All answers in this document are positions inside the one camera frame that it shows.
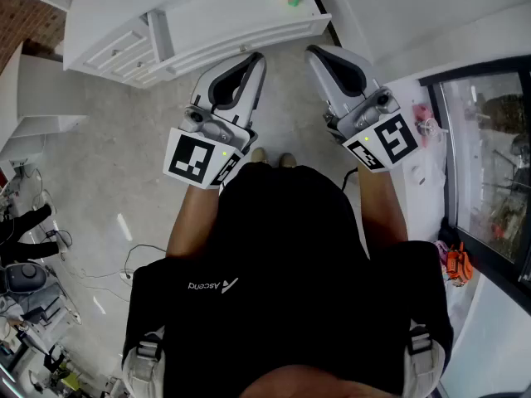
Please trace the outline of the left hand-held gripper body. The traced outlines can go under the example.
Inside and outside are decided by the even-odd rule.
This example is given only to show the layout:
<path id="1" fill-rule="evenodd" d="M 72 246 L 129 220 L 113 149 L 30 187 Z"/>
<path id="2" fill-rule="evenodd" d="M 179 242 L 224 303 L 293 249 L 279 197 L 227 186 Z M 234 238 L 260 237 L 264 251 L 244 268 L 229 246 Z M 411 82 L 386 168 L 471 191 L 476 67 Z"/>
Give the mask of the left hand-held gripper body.
<path id="1" fill-rule="evenodd" d="M 218 189 L 256 140 L 256 133 L 195 105 L 168 137 L 163 173 L 201 189 Z"/>

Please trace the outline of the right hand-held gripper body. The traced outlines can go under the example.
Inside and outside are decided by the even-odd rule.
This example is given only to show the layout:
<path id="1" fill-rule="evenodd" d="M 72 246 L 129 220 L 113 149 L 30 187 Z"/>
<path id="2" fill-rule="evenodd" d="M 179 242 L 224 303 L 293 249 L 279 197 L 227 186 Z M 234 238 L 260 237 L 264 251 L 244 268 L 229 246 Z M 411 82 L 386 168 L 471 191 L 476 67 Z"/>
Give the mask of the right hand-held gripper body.
<path id="1" fill-rule="evenodd" d="M 419 149 L 413 128 L 386 86 L 366 96 L 326 90 L 327 129 L 369 172 L 386 172 Z"/>

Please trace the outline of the person's left forearm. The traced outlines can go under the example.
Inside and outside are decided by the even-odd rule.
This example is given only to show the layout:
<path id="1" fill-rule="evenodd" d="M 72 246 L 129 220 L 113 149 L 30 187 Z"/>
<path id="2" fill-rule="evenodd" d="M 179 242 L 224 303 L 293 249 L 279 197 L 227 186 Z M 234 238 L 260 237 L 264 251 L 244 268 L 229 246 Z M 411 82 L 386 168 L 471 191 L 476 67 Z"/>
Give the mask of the person's left forearm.
<path id="1" fill-rule="evenodd" d="M 166 256 L 196 259 L 204 253 L 217 218 L 219 191 L 190 185 L 169 237 Z"/>

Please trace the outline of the person's right forearm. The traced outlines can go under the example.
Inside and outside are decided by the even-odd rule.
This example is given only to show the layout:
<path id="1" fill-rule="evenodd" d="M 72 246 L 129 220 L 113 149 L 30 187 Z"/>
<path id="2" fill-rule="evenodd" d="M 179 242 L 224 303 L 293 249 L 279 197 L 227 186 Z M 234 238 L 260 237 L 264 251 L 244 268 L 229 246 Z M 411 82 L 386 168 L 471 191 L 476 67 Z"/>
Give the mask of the person's right forearm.
<path id="1" fill-rule="evenodd" d="M 389 172 L 358 167 L 363 232 L 368 253 L 408 241 L 407 225 Z"/>

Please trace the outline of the clear glass cup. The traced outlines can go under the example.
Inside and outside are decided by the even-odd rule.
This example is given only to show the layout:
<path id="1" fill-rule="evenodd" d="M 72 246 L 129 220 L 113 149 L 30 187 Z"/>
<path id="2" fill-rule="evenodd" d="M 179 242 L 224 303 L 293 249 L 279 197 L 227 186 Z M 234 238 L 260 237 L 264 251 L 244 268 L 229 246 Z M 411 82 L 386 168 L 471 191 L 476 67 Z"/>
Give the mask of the clear glass cup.
<path id="1" fill-rule="evenodd" d="M 423 119 L 418 122 L 417 130 L 421 136 L 426 138 L 449 133 L 449 130 L 442 128 L 434 118 Z"/>

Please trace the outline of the pink toy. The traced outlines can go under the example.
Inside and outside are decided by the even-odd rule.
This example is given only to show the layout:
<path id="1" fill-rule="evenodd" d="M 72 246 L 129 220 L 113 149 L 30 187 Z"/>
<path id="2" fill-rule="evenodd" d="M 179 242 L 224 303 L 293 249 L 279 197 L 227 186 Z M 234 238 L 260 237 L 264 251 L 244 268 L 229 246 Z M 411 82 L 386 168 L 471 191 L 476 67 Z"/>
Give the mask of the pink toy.
<path id="1" fill-rule="evenodd" d="M 421 132 L 420 124 L 428 119 L 433 118 L 433 113 L 431 109 L 425 104 L 414 104 L 412 106 L 412 111 L 415 119 L 415 125 L 417 127 L 418 133 L 421 135 L 421 145 L 423 148 L 428 146 L 429 138 Z"/>

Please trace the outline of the black framed window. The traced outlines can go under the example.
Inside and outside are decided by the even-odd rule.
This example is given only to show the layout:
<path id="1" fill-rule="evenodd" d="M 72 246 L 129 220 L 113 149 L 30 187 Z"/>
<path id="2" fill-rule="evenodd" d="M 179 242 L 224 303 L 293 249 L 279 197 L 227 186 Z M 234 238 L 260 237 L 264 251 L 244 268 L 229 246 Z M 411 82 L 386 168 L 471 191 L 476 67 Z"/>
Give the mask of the black framed window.
<path id="1" fill-rule="evenodd" d="M 477 269 L 531 294 L 531 56 L 419 83 L 447 132 L 449 224 Z"/>

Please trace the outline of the white dresser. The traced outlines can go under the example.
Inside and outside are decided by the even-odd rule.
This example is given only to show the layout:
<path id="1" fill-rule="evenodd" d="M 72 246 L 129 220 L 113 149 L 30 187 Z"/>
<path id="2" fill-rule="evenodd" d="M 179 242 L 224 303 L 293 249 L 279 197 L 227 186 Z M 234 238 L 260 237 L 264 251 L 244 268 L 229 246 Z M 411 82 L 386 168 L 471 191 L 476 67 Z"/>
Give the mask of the white dresser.
<path id="1" fill-rule="evenodd" d="M 150 11 L 170 0 L 72 0 L 63 66 L 136 88 L 154 64 Z"/>

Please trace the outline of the orange toy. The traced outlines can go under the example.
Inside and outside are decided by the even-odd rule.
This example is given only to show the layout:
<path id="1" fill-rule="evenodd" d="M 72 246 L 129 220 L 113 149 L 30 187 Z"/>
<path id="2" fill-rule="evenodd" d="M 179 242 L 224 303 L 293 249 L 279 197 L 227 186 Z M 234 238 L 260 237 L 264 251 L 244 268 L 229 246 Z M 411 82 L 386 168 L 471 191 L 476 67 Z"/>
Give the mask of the orange toy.
<path id="1" fill-rule="evenodd" d="M 451 283 L 462 287 L 473 278 L 474 269 L 463 242 L 452 246 L 446 254 L 446 274 Z"/>

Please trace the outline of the person's black shirt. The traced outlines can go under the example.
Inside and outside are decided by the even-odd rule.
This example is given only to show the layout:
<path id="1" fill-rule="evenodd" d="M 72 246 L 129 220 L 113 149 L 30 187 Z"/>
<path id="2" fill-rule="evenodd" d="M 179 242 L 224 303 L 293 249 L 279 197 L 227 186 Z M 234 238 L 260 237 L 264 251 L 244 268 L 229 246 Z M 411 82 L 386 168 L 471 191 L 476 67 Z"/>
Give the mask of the person's black shirt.
<path id="1" fill-rule="evenodd" d="M 453 337 L 432 243 L 371 257 L 326 176 L 247 163 L 202 255 L 135 271 L 122 369 L 136 397 L 426 398 Z"/>

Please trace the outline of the grey round machine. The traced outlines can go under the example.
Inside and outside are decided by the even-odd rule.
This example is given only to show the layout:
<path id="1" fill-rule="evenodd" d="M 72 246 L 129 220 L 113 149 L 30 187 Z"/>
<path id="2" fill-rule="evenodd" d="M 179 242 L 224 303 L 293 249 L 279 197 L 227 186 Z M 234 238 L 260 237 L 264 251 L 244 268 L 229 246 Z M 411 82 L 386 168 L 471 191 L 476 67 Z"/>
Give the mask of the grey round machine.
<path id="1" fill-rule="evenodd" d="M 37 263 L 0 267 L 0 298 L 22 299 L 44 288 L 47 272 Z"/>

